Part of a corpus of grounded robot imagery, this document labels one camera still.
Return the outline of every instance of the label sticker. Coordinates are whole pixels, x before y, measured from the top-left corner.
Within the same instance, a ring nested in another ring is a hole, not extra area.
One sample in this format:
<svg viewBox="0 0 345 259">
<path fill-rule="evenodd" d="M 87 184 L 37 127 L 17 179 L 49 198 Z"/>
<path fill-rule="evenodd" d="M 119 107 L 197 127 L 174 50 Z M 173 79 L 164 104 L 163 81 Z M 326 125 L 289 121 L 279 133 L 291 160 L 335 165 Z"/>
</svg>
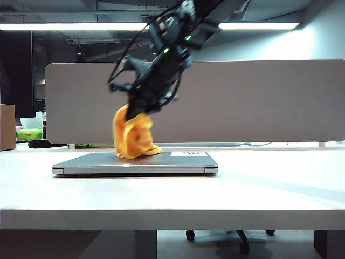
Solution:
<svg viewBox="0 0 345 259">
<path fill-rule="evenodd" d="M 172 152 L 171 156 L 207 156 L 206 152 L 182 151 Z"/>
</svg>

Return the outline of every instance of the cardboard box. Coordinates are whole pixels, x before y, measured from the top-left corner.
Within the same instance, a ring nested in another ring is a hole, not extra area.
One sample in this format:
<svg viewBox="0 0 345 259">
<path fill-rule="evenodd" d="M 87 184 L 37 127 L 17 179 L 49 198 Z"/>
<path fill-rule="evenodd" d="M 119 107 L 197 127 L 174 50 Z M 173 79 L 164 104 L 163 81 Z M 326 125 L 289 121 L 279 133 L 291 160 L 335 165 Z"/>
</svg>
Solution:
<svg viewBox="0 0 345 259">
<path fill-rule="evenodd" d="M 0 151 L 16 148 L 15 106 L 0 104 Z"/>
</svg>

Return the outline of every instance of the chair wheel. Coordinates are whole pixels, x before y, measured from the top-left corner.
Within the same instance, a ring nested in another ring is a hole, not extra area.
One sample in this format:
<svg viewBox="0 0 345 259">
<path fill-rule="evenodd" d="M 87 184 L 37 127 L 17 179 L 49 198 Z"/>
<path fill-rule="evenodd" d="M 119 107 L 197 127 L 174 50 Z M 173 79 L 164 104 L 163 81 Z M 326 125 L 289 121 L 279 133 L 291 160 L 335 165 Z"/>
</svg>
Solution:
<svg viewBox="0 0 345 259">
<path fill-rule="evenodd" d="M 242 242 L 239 244 L 239 250 L 241 251 L 242 254 L 248 254 L 249 253 L 249 244 L 246 242 Z"/>
<path fill-rule="evenodd" d="M 185 236 L 186 236 L 188 241 L 193 241 L 194 237 L 195 237 L 194 231 L 193 230 L 187 230 L 185 232 Z"/>
<path fill-rule="evenodd" d="M 274 232 L 275 232 L 275 230 L 266 230 L 266 234 L 269 236 L 273 236 Z"/>
</svg>

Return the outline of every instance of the monitor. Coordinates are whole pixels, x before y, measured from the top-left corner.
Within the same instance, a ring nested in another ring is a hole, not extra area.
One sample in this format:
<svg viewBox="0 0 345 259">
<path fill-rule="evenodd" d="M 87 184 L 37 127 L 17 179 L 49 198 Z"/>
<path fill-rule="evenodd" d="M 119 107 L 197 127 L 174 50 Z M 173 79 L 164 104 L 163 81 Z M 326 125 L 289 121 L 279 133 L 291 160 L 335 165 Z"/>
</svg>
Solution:
<svg viewBox="0 0 345 259">
<path fill-rule="evenodd" d="M 13 104 L 16 118 L 35 117 L 33 32 L 0 30 L 1 104 Z"/>
</svg>

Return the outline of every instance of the floor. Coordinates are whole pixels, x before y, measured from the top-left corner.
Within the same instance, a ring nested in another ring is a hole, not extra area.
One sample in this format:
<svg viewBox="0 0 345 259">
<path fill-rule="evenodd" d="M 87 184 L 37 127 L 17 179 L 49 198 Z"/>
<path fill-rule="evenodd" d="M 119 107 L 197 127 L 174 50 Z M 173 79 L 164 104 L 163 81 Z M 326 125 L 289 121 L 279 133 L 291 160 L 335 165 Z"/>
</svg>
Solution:
<svg viewBox="0 0 345 259">
<path fill-rule="evenodd" d="M 197 230 L 190 243 L 184 230 L 158 231 L 158 259 L 321 259 L 314 250 L 313 231 L 246 231 L 250 252 L 239 251 L 240 239 L 235 231 Z"/>
</svg>

